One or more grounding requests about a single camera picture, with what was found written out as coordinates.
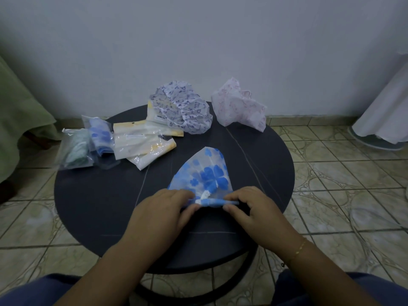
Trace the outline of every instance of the tiled floor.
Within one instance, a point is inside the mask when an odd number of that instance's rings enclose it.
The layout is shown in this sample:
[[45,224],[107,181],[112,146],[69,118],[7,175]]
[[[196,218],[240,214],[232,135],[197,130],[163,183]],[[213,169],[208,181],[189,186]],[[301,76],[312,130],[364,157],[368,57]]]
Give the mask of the tiled floor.
[[[408,288],[408,148],[370,149],[352,140],[344,126],[272,128],[295,163],[295,188],[284,214],[296,230],[345,271]],[[11,178],[18,194],[0,205],[0,294],[48,273],[83,275],[98,260],[66,231],[55,210],[57,149],[22,149]],[[225,283],[244,256],[198,273],[146,274],[142,284],[176,297],[203,294]],[[216,305],[269,304],[280,263],[260,247],[246,276]],[[135,295],[131,300],[147,305]]]

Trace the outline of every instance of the white curtain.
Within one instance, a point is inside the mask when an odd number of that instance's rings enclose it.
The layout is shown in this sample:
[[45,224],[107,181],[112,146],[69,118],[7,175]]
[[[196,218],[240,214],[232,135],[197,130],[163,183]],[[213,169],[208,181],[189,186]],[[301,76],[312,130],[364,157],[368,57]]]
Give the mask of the white curtain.
[[359,136],[375,134],[396,144],[408,141],[408,62],[353,125]]

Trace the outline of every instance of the table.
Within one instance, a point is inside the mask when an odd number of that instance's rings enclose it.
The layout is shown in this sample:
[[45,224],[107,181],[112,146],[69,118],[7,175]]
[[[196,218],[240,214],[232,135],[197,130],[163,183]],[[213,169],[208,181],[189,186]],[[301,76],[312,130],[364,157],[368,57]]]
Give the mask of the table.
[[[219,149],[225,158],[233,189],[257,186],[283,212],[292,196],[295,171],[289,150],[270,127],[263,133],[233,123],[223,127],[210,104],[212,127],[204,134],[175,137],[177,147],[139,171],[128,160],[102,170],[98,167],[59,171],[55,180],[55,205],[67,228],[82,245],[102,257],[124,233],[137,203],[167,188],[178,169],[205,146]],[[147,105],[108,119],[111,123],[146,118]],[[248,212],[247,206],[240,207]],[[221,208],[202,208],[191,219],[170,249],[148,273],[179,274],[211,268],[249,251],[237,274],[224,286],[197,298],[177,299],[175,304],[202,304],[231,290],[245,275],[257,245]],[[137,292],[154,304],[162,296],[139,286]]]

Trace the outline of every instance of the black metal table base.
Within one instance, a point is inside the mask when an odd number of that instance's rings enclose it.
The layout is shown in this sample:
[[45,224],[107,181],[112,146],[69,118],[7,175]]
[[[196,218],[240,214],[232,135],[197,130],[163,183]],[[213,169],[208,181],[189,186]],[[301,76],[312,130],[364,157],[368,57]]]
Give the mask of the black metal table base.
[[242,266],[232,276],[232,278],[229,279],[226,283],[224,283],[220,287],[212,290],[211,292],[208,292],[202,295],[198,295],[198,296],[194,296],[194,297],[175,298],[175,297],[165,296],[165,295],[161,295],[159,293],[153,292],[152,290],[142,286],[141,284],[139,284],[136,287],[135,292],[139,294],[140,297],[144,298],[146,301],[156,306],[161,306],[161,305],[199,306],[199,305],[205,305],[205,304],[211,303],[215,301],[216,299],[223,297],[225,294],[231,291],[241,281],[241,279],[245,276],[249,267],[251,266],[252,261],[255,258],[257,250],[258,250],[258,246],[253,247],[253,249],[251,249],[248,252],[248,255],[246,256],[244,262],[242,263]]

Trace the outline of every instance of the bracelet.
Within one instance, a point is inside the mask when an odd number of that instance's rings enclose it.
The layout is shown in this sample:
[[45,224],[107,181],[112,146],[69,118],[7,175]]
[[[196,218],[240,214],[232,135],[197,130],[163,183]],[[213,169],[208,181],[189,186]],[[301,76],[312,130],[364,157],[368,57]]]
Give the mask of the bracelet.
[[300,251],[302,251],[302,248],[304,246],[304,244],[307,242],[307,239],[305,238],[304,242],[302,243],[302,245],[300,245],[299,250],[295,253],[295,255],[293,256],[292,259],[290,259],[286,264],[285,263],[281,263],[282,267],[285,267],[285,265],[288,265],[290,262],[292,262],[292,260],[299,254]]

